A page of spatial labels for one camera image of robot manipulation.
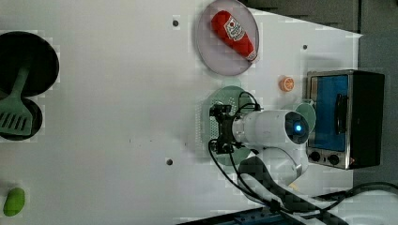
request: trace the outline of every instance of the green mount plate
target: green mount plate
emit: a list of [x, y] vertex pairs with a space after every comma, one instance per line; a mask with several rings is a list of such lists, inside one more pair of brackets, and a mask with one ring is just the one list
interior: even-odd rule
[[[214, 117], [209, 116], [209, 109], [214, 104], [223, 104], [223, 105], [231, 105], [232, 110], [230, 114], [235, 114], [239, 106], [242, 106], [246, 103], [253, 103], [252, 100], [247, 97], [247, 95], [243, 95], [240, 98], [239, 104], [239, 95], [244, 90], [238, 86], [226, 86], [211, 95], [205, 102], [202, 107], [203, 109], [203, 130], [202, 130], [202, 141], [204, 142], [206, 149], [207, 144], [211, 139], [217, 139], [219, 137], [219, 124], [217, 123]], [[239, 164], [242, 160], [246, 159], [248, 155], [251, 153], [250, 149], [242, 147], [240, 149], [234, 149], [234, 153], [232, 154], [235, 164]], [[232, 166], [231, 159], [229, 155], [215, 155], [215, 158], [225, 166]]]

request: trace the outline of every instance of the green spatula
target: green spatula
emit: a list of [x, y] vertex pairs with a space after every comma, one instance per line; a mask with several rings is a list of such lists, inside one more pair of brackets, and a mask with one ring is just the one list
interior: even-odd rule
[[24, 59], [11, 94], [0, 101], [1, 133], [27, 136], [32, 132], [33, 115], [21, 100], [21, 93], [29, 75], [31, 62], [31, 55]]

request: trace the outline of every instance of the red ketchup bottle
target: red ketchup bottle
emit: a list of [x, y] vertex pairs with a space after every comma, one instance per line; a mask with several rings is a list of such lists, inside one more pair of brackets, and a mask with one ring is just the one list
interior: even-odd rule
[[217, 36], [249, 62], [257, 61], [257, 52], [240, 23], [227, 11], [219, 11], [211, 20]]

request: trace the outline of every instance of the bottle label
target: bottle label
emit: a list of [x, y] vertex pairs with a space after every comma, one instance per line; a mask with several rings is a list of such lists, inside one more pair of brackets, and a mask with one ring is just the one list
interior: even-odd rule
[[252, 53], [250, 53], [250, 54], [246, 57], [246, 59], [249, 60], [249, 61], [252, 61], [252, 60], [254, 60], [256, 57], [257, 57], [257, 52], [255, 52], [255, 50], [253, 50]]
[[240, 23], [237, 22], [237, 20], [235, 20], [235, 18], [232, 16], [229, 17], [229, 20], [224, 25], [224, 28], [228, 37], [234, 41], [242, 39], [246, 33]]

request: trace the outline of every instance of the spatula handle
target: spatula handle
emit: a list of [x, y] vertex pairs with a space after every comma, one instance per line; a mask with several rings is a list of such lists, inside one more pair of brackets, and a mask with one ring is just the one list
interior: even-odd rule
[[27, 76], [29, 75], [29, 68], [21, 67], [18, 71], [17, 79], [15, 80], [14, 87], [10, 94], [11, 97], [20, 98], [23, 91], [23, 87], [26, 83]]
[[28, 52], [21, 59], [20, 70], [18, 70], [17, 79], [15, 79], [14, 86], [12, 87], [11, 97], [20, 98], [23, 91], [23, 87], [26, 83], [26, 79], [29, 75], [30, 68], [32, 67], [32, 61], [34, 58], [34, 52]]

